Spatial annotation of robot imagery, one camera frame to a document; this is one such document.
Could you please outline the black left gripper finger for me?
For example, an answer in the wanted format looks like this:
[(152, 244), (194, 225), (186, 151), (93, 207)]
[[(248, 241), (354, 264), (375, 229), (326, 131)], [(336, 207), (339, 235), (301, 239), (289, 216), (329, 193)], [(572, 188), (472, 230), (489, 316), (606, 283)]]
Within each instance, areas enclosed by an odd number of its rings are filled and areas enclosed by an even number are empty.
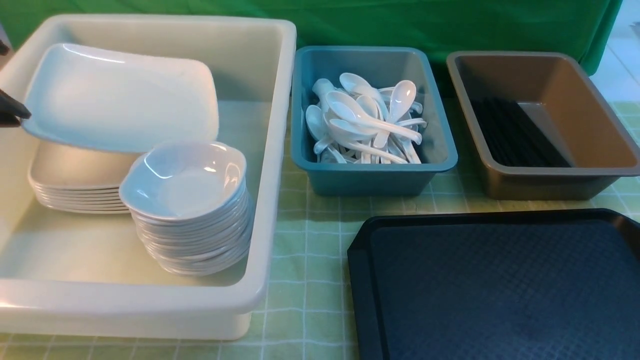
[(0, 90), (0, 127), (18, 128), (23, 121), (30, 119), (31, 112), (23, 103)]

